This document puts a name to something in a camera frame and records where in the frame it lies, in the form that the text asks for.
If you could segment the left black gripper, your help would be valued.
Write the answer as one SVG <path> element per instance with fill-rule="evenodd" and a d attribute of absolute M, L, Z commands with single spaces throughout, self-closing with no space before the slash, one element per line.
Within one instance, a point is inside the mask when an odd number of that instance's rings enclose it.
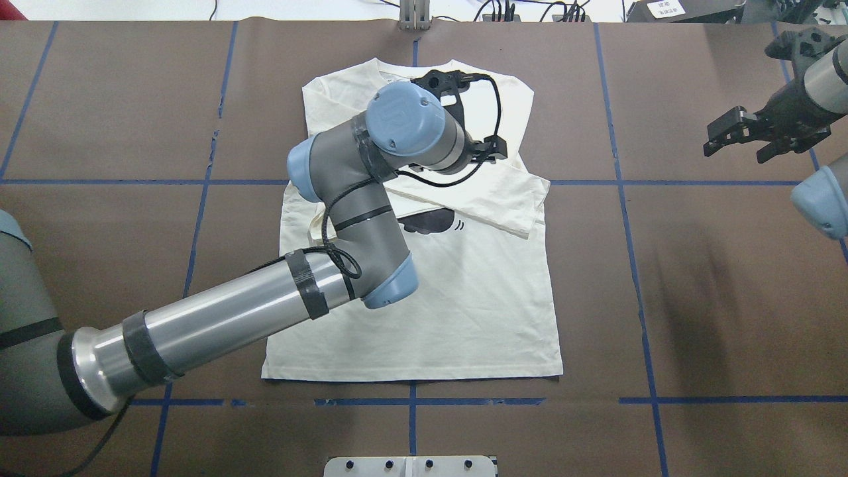
<path fill-rule="evenodd" d="M 467 141 L 464 145 L 464 157 L 467 164 L 495 164 L 497 160 L 507 159 L 507 142 L 498 135 Z"/>

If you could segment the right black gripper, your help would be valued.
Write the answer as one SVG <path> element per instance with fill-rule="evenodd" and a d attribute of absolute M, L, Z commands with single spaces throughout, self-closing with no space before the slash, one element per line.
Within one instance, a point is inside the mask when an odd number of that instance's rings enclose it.
<path fill-rule="evenodd" d="M 760 140 L 767 142 L 755 154 L 760 165 L 778 155 L 806 153 L 831 135 L 832 113 L 811 99 L 804 84 L 790 83 L 772 94 L 757 114 L 733 107 L 709 123 L 704 156 L 711 157 L 730 144 L 748 142 L 745 131 L 759 119 L 765 123 Z"/>

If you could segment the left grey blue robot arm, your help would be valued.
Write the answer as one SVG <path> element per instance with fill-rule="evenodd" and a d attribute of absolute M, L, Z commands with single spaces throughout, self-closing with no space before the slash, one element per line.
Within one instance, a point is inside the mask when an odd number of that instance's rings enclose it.
<path fill-rule="evenodd" d="M 476 81 L 492 79 L 433 70 L 379 89 L 363 112 L 288 154 L 290 184 L 324 205 L 318 244 L 108 329 L 63 327 L 32 245 L 3 212 L 2 435 L 90 425 L 137 392 L 337 306 L 360 299 L 373 310 L 414 293 L 414 260 L 384 184 L 505 159 L 498 133 L 473 140 L 464 128 L 460 94 Z"/>

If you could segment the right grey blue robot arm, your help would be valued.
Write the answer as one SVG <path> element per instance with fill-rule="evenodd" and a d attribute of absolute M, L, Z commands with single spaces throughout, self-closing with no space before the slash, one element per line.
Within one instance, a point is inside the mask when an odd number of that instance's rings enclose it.
<path fill-rule="evenodd" d="M 788 60 L 793 79 L 775 91 L 754 113 L 736 106 L 708 125 L 703 153 L 708 157 L 731 144 L 764 142 L 755 156 L 760 164 L 787 153 L 806 153 L 831 135 L 831 126 L 847 115 L 846 36 L 818 28 L 784 31 L 765 48 L 770 58 Z M 846 157 L 822 166 L 794 187 L 794 208 L 822 235 L 844 239 L 847 233 Z"/>

